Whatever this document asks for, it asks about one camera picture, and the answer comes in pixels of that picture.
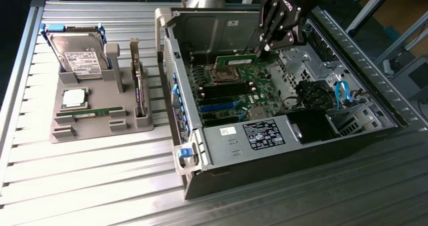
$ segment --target motherboard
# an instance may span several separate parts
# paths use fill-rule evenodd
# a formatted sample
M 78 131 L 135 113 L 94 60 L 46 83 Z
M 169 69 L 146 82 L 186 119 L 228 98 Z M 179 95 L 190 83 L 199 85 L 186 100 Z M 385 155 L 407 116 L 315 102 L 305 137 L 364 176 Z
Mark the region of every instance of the motherboard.
M 278 55 L 220 56 L 216 64 L 189 65 L 186 73 L 205 127 L 273 117 L 281 107 L 272 83 Z

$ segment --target blue pcie slot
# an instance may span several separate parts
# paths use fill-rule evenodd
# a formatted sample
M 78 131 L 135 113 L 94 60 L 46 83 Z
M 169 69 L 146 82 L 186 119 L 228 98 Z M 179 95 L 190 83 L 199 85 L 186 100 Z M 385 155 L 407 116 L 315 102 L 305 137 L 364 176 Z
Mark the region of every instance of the blue pcie slot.
M 236 109 L 237 105 L 238 105 L 238 102 L 224 103 L 224 104 L 210 105 L 210 106 L 201 106 L 201 112 L 212 112 L 212 111 L 218 111 L 218 110 Z

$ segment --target aluminum table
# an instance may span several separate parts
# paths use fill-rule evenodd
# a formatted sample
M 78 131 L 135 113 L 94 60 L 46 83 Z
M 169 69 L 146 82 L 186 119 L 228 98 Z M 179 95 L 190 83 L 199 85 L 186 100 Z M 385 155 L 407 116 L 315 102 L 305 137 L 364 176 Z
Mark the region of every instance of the aluminum table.
M 0 225 L 419 225 L 428 219 L 427 127 L 415 124 L 351 158 L 183 200 L 155 52 L 154 10 L 179 4 L 34 5 L 0 114 Z M 59 63 L 40 23 L 95 26 L 150 74 L 155 129 L 50 144 Z

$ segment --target hard drive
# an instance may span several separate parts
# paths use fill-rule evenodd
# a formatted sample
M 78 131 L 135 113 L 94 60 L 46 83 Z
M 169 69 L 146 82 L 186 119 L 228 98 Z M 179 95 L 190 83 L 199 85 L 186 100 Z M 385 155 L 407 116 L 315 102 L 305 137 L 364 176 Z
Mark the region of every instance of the hard drive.
M 52 24 L 46 30 L 40 25 L 40 32 L 52 47 L 60 63 L 62 72 L 74 72 L 78 79 L 97 79 L 102 77 L 102 70 L 111 69 L 105 56 L 105 29 L 98 27 L 66 27 Z

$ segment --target hard drive label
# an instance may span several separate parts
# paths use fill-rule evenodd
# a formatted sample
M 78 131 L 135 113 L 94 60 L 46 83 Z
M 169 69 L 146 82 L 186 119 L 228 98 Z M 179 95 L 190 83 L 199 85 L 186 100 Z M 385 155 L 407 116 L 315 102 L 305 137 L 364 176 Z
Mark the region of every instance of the hard drive label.
M 244 131 L 246 132 L 246 138 L 253 150 L 274 147 L 286 143 L 274 120 L 245 124 Z
M 66 52 L 67 61 L 76 75 L 101 74 L 101 64 L 95 52 Z

